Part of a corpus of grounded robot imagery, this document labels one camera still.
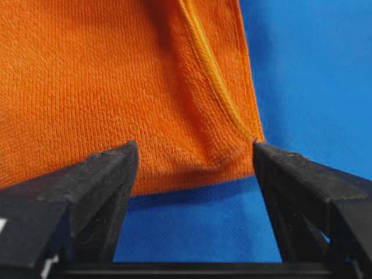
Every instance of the fabric texture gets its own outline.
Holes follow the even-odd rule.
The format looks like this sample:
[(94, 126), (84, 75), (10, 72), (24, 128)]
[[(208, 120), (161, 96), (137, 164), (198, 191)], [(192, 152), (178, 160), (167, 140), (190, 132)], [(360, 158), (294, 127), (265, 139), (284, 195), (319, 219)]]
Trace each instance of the fabric texture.
[(0, 188), (128, 140), (133, 195), (253, 173), (263, 134), (237, 0), (0, 8)]

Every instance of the white label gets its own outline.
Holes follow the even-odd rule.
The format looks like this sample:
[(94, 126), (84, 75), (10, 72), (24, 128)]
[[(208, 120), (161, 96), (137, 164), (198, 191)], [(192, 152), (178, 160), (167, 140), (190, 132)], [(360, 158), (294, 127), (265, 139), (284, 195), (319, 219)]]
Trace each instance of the white label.
[(0, 218), (0, 233), (1, 233), (2, 229), (5, 227), (6, 221), (7, 221), (7, 219)]
[(48, 278), (48, 275), (49, 275), (49, 272), (52, 268), (52, 265), (54, 263), (57, 263), (59, 262), (59, 258), (58, 258), (58, 255), (55, 255), (52, 259), (47, 259), (45, 261), (45, 266), (44, 266), (44, 269), (42, 270), (40, 276), (42, 279), (47, 279)]

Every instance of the towel fold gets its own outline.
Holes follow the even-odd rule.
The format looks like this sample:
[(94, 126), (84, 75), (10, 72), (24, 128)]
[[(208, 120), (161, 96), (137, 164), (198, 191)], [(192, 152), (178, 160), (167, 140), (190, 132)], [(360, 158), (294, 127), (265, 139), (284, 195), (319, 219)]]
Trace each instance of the towel fold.
[(238, 0), (0, 2), (0, 188), (135, 140), (133, 195), (253, 173)]

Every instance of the blue background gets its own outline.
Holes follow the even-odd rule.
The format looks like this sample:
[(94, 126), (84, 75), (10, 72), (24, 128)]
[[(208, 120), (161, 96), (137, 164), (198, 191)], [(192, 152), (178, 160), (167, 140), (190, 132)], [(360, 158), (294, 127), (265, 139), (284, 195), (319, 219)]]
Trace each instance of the blue background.
[[(372, 1), (241, 1), (268, 143), (372, 179)], [(279, 262), (254, 177), (132, 198), (115, 262)]]

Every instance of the blue fabric backdrop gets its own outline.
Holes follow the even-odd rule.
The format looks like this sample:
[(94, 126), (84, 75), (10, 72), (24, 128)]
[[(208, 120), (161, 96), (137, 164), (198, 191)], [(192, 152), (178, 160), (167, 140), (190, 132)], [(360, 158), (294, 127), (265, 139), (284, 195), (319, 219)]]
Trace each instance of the blue fabric backdrop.
[[(270, 144), (372, 179), (372, 1), (242, 0)], [(278, 262), (254, 177), (132, 198), (115, 262)]]

